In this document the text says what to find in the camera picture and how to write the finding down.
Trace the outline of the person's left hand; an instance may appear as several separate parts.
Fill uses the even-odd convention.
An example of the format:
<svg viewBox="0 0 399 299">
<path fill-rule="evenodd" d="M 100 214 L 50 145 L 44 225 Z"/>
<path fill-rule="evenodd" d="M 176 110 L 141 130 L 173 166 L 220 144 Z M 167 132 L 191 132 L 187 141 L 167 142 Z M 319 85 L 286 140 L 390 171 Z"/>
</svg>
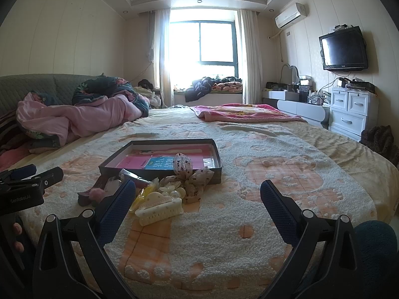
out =
<svg viewBox="0 0 399 299">
<path fill-rule="evenodd" d="M 13 232 L 15 234 L 15 242 L 14 247 L 18 252 L 24 252 L 24 246 L 21 242 L 18 241 L 18 237 L 22 235 L 23 229 L 20 224 L 13 224 Z"/>
</svg>

